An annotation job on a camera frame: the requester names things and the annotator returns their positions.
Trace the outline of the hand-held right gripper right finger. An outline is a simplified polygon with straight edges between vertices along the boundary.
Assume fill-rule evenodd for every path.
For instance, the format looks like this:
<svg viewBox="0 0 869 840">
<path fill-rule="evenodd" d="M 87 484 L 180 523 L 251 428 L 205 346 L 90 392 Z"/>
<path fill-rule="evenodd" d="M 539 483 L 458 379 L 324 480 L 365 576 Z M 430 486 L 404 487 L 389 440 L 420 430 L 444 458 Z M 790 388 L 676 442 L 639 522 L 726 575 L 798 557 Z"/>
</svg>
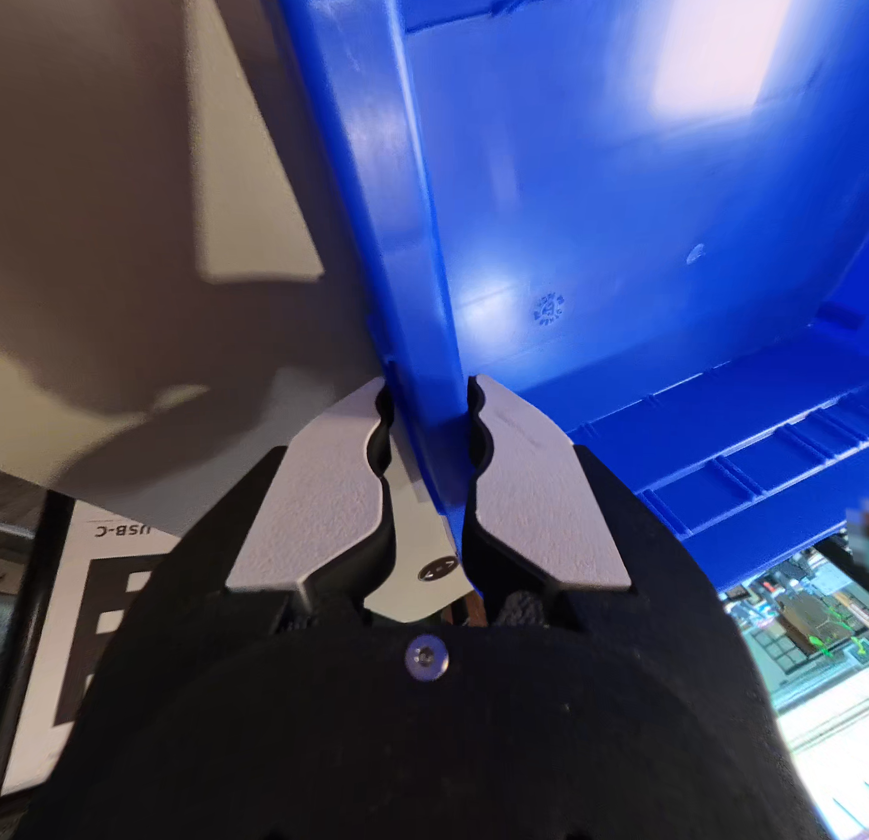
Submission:
<svg viewBox="0 0 869 840">
<path fill-rule="evenodd" d="M 485 606 L 516 592 L 626 592 L 632 579 L 568 435 L 490 376 L 468 381 L 463 568 Z"/>
</svg>

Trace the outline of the blue plastic bin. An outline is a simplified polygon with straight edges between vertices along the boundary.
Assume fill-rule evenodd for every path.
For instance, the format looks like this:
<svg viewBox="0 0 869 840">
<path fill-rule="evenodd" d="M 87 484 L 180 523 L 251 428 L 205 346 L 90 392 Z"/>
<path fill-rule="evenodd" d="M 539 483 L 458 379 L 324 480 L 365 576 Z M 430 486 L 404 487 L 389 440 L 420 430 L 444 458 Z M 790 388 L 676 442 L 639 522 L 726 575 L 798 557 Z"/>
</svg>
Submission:
<svg viewBox="0 0 869 840">
<path fill-rule="evenodd" d="M 723 592 L 867 498 L 868 0 L 264 0 L 454 535 L 487 375 Z"/>
</svg>

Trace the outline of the green circuit board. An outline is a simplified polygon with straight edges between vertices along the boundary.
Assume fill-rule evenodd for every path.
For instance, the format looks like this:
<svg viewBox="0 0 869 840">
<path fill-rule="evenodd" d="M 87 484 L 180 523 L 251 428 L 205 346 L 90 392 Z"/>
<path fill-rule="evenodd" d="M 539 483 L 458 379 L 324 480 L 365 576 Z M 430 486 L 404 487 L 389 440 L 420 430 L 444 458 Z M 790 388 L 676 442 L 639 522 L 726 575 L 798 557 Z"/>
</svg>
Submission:
<svg viewBox="0 0 869 840">
<path fill-rule="evenodd" d="M 795 759 L 867 759 L 867 561 L 837 530 L 719 592 Z"/>
</svg>

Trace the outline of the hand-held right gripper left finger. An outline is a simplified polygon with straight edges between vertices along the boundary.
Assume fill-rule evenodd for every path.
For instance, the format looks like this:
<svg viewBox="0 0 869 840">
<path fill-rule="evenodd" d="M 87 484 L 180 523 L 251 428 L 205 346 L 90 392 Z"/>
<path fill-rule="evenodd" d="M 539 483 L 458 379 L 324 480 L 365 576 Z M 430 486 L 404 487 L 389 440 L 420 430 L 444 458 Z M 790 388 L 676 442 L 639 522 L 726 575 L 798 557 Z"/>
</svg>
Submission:
<svg viewBox="0 0 869 840">
<path fill-rule="evenodd" d="M 230 592 L 292 592 L 313 611 L 333 595 L 360 606 L 385 582 L 396 561 L 385 478 L 393 419 L 376 377 L 290 440 L 226 578 Z"/>
</svg>

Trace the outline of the white printed marker card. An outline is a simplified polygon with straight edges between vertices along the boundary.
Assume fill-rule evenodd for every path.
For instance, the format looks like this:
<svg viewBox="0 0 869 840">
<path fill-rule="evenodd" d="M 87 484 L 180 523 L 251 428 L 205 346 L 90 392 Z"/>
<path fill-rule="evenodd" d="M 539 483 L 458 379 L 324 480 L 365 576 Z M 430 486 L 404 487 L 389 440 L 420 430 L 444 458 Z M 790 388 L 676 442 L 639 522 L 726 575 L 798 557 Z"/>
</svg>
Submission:
<svg viewBox="0 0 869 840">
<path fill-rule="evenodd" d="M 96 667 L 177 536 L 50 492 L 2 671 L 2 797 L 44 783 Z"/>
</svg>

